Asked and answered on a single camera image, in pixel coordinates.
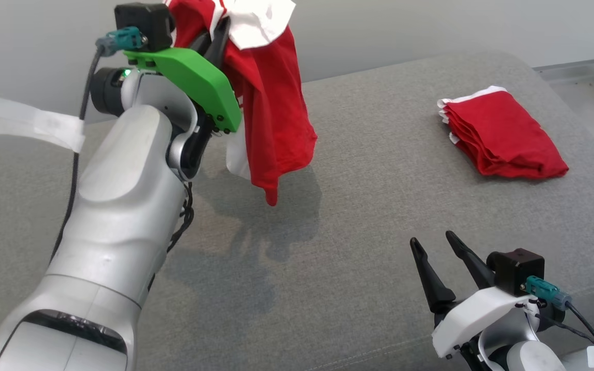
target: folded red shirt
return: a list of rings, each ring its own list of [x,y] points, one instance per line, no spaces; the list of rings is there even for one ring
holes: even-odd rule
[[[445,101],[443,107],[459,139],[453,142],[481,174],[542,179],[568,172],[547,133],[508,92],[456,100]]]

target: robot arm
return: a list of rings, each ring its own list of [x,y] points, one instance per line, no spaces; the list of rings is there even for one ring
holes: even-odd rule
[[[0,371],[135,368],[139,314],[167,257],[184,182],[196,175],[212,132],[236,131],[240,122],[217,68],[228,22],[221,40],[200,38],[195,52],[167,49],[165,5],[120,5],[116,14],[119,26],[132,22],[144,35],[142,50],[129,54],[143,70],[94,76],[94,105],[120,117],[80,178],[45,276],[0,326]],[[134,35],[125,29],[124,37]]]
[[[479,291],[455,301],[455,294],[427,261],[419,240],[411,240],[427,303],[434,313],[432,343],[438,356],[451,359],[460,352],[472,371],[564,371],[554,352],[538,340],[536,333],[550,326],[536,315],[563,321],[565,312],[526,293],[520,284],[530,276],[542,277],[544,259],[524,249],[492,253],[490,269],[455,233],[446,232],[446,238]]]

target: gray fabric surface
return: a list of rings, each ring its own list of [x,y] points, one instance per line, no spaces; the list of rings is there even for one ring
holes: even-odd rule
[[[489,85],[540,122],[566,177],[483,178],[450,143],[436,99]],[[547,279],[594,324],[594,139],[528,66],[495,52],[443,56],[309,82],[304,96],[316,157],[281,179],[277,207],[225,171],[223,141],[208,148],[195,221],[142,312],[138,369],[464,369],[436,358],[408,249],[419,237],[468,296],[447,229],[481,256],[545,256]],[[85,157],[106,129],[89,127]],[[19,140],[0,137],[0,321],[42,277],[68,190],[69,154],[1,144]],[[585,345],[558,329],[542,339],[559,353]]]

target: black cable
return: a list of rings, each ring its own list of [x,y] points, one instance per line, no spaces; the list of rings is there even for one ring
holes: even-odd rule
[[[573,327],[567,326],[566,324],[562,324],[561,322],[558,322],[558,321],[554,321],[553,319],[548,318],[548,317],[544,317],[544,316],[542,316],[540,314],[536,314],[535,317],[536,318],[539,318],[540,321],[544,320],[544,321],[547,321],[547,322],[550,322],[550,323],[554,324],[555,326],[559,326],[562,329],[566,329],[568,331],[571,331],[574,335],[581,336],[582,338],[590,341],[594,345],[594,339],[593,338],[591,338],[590,336],[582,333],[581,331],[579,331],[579,330],[577,330],[577,329],[575,329]]]
[[[104,53],[104,47],[99,45],[95,52],[95,56],[93,56],[93,60],[91,61],[91,66],[89,67],[89,74],[87,75],[87,83],[84,86],[84,94],[82,95],[82,106],[79,109],[79,119],[84,121],[87,115],[87,107],[89,107],[89,92],[90,92],[90,83],[95,74],[95,68],[97,68],[97,64],[100,61],[102,54]],[[59,230],[59,235],[56,237],[56,242],[54,242],[54,249],[52,249],[52,256],[49,258],[49,262],[52,262],[54,259],[54,255],[56,255],[56,251],[59,249],[59,245],[61,244],[61,240],[63,239],[63,230],[65,229],[66,223],[68,223],[68,218],[70,218],[70,214],[73,213],[73,204],[75,203],[75,193],[77,192],[77,176],[79,172],[79,154],[75,152],[73,154],[73,178],[71,179],[70,183],[70,197],[68,199],[68,209],[65,211],[65,216],[63,217],[63,223],[61,223],[61,229]]]
[[[182,234],[187,230],[187,228],[189,228],[191,222],[194,221],[194,209],[192,207],[194,200],[193,193],[191,192],[191,182],[185,185],[185,190],[187,191],[187,198],[183,203],[183,208],[185,210],[180,213],[180,216],[183,216],[183,222],[180,228],[171,236],[171,244],[167,248],[167,253],[175,247],[175,244],[177,244],[177,241],[180,239]]]
[[[591,335],[594,336],[594,329],[592,328],[592,326],[590,326],[590,324],[588,323],[588,321],[586,321],[586,319],[582,316],[582,314],[579,313],[577,308],[575,308],[574,305],[572,305],[572,303],[570,303],[569,301],[567,301],[565,303],[565,306],[567,306],[568,309],[570,309],[570,311],[574,315],[576,315],[577,318],[579,318],[579,320],[582,322],[582,324],[584,324],[584,326],[588,329],[588,331],[590,331]]]

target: red cloth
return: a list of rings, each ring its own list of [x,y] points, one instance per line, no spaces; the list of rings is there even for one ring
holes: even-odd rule
[[[542,179],[568,165],[540,124],[508,92],[493,92],[444,108],[455,145],[483,175]]]
[[[191,41],[212,23],[212,0],[172,0],[176,47]],[[236,96],[243,97],[247,157],[252,184],[263,188],[266,201],[278,199],[278,177],[307,166],[316,136],[302,96],[302,80],[294,38],[287,28],[264,47],[239,50],[226,47],[224,68]]]

